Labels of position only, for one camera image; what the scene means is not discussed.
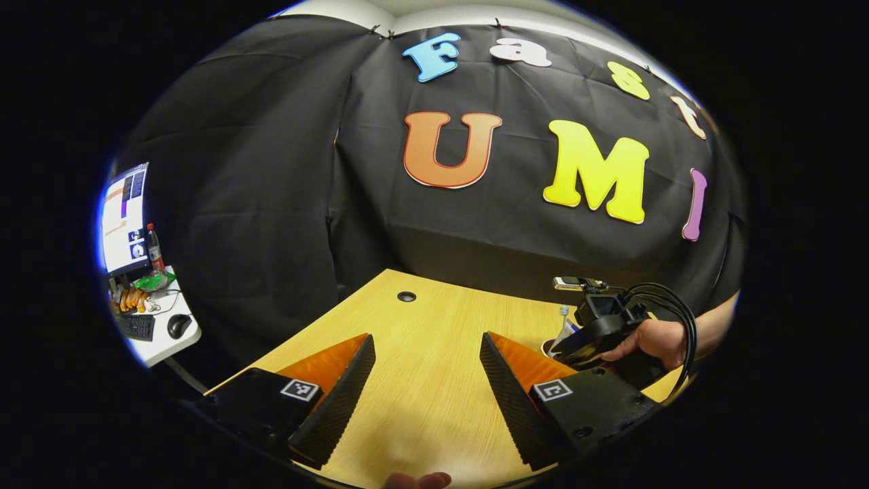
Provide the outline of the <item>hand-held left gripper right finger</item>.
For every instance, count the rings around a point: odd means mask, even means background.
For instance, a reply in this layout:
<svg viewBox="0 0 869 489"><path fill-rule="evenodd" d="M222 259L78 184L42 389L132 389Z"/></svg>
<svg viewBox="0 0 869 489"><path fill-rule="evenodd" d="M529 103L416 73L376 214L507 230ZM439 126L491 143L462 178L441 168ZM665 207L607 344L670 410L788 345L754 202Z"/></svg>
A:
<svg viewBox="0 0 869 489"><path fill-rule="evenodd" d="M591 455L661 404L604 368L576 371L493 331L480 360L511 439L533 470Z"/></svg>

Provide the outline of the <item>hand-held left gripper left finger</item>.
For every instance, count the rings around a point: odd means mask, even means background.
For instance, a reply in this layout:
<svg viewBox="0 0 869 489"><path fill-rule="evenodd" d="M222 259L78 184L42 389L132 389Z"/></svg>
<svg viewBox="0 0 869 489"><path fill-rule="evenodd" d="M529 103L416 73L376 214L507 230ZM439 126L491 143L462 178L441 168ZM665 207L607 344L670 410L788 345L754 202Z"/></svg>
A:
<svg viewBox="0 0 869 489"><path fill-rule="evenodd" d="M202 399L202 417L274 458L320 469L375 365L368 333L271 372L251 367Z"/></svg>

